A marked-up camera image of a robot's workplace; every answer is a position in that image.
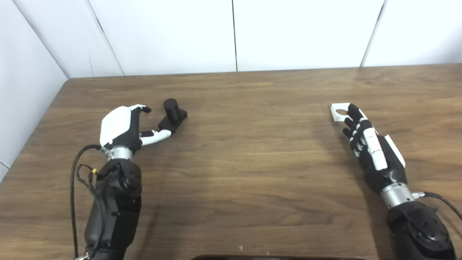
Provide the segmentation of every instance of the black peg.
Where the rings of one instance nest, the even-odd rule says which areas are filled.
[[[159,123],[159,128],[161,130],[169,130],[174,134],[188,114],[185,110],[180,109],[176,99],[167,99],[164,101],[164,109],[167,116]]]
[[[180,108],[176,99],[167,99],[164,101],[164,109],[170,122],[176,122],[179,119]]]

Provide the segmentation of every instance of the cable connector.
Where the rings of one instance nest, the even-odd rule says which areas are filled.
[[[90,254],[86,252],[84,255],[74,258],[73,260],[88,260],[90,259]]]
[[[425,197],[425,192],[413,192],[412,197],[414,197],[414,199]]]

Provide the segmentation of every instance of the white finger segment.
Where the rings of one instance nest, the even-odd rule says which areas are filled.
[[[152,144],[155,142],[159,142],[161,140],[164,140],[168,138],[169,136],[172,135],[172,132],[168,130],[161,130],[159,132],[152,130],[152,133],[154,134],[153,136],[146,136],[146,137],[141,137],[141,145],[145,146],[148,144]]]
[[[386,169],[388,167],[387,160],[383,154],[382,147],[377,138],[377,133],[375,129],[368,128],[364,130],[364,139],[367,143],[367,149],[371,154],[372,160],[374,161],[374,167],[377,171]]]
[[[143,108],[143,107],[146,107],[146,106],[145,106],[145,105],[136,104],[136,105],[131,105],[131,106],[129,106],[128,108],[129,108],[130,110],[135,110],[135,109],[137,109],[137,108]]]
[[[388,144],[390,145],[391,149],[392,149],[393,152],[395,153],[396,157],[398,157],[398,160],[400,160],[400,162],[401,162],[401,164],[403,165],[403,167],[406,167],[406,162],[404,161],[403,156],[401,155],[400,151],[398,150],[398,148],[396,147],[395,143],[394,143],[393,140],[391,139],[390,135],[386,135],[386,136],[385,136],[385,140],[387,140]]]

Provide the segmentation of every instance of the black cable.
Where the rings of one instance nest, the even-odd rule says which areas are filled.
[[[439,194],[436,194],[436,193],[432,193],[432,192],[424,192],[425,194],[425,197],[432,197],[432,198],[438,198],[440,200],[442,200],[444,203],[446,203],[446,205],[448,205],[456,214],[457,216],[462,220],[462,214],[460,213],[460,211],[453,205],[451,204],[451,202],[449,202],[447,199],[445,199],[443,196],[439,195]]]
[[[88,183],[86,183],[81,177],[80,177],[80,174],[79,174],[79,170],[80,168],[82,168],[83,166],[87,167],[90,172],[88,173]],[[101,205],[101,202],[99,201],[99,197],[96,193],[96,189],[95,187],[93,186],[93,167],[90,167],[86,164],[80,164],[79,167],[77,168],[77,180],[82,183],[83,185],[85,185],[85,187],[90,191],[91,195],[93,196],[93,199],[95,200],[96,202],[96,205],[99,209],[99,213],[100,213],[100,216],[101,216],[101,229],[99,231],[99,235],[98,235],[98,238],[96,240],[96,243],[93,245],[93,252],[95,252],[100,243],[101,243],[101,240],[103,238],[103,234],[104,234],[104,230],[106,229],[106,215],[105,215],[105,211],[103,209],[103,206]]]
[[[101,145],[97,144],[90,144],[83,147],[75,156],[74,162],[72,163],[71,167],[71,178],[70,178],[70,200],[71,200],[71,223],[72,223],[72,235],[74,240],[74,256],[77,258],[79,256],[79,245],[77,242],[77,226],[75,224],[75,204],[74,204],[74,179],[75,179],[75,168],[77,166],[77,162],[79,162],[80,157],[82,154],[90,149],[100,150]]]

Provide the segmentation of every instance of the white robotic hand cover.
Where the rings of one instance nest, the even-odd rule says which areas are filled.
[[[112,144],[112,140],[127,132],[130,129],[131,116],[132,110],[126,106],[119,106],[107,114],[101,122],[101,146]]]

